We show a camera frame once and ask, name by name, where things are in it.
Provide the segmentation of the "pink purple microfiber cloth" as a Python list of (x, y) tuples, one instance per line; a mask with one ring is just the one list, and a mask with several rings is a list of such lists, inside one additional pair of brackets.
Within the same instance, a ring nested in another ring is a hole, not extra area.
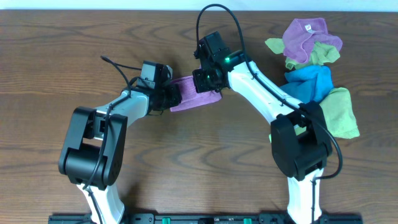
[(170, 108), (171, 112), (208, 105), (222, 99), (221, 93), (217, 93), (215, 91), (197, 93), (192, 75), (172, 80), (172, 83), (178, 85), (182, 100), (178, 106)]

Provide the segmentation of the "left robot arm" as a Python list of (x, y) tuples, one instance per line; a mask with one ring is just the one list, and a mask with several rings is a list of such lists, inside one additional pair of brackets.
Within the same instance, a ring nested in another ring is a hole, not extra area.
[(91, 212), (52, 215), (49, 223), (130, 223), (116, 180), (123, 164), (127, 128), (151, 111), (177, 106), (182, 98), (168, 65), (145, 61), (121, 94), (96, 108), (77, 107), (71, 117), (58, 169), (83, 193)]

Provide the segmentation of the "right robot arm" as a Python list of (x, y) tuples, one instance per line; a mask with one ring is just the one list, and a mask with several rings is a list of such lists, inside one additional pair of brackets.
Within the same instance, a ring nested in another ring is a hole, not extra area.
[(295, 223), (315, 223), (322, 215), (319, 182), (331, 153), (323, 112), (318, 103), (304, 104), (273, 84), (242, 51), (210, 50), (194, 53), (201, 67), (193, 71), (197, 92), (228, 87), (247, 99), (271, 126), (272, 156), (287, 176), (287, 212)]

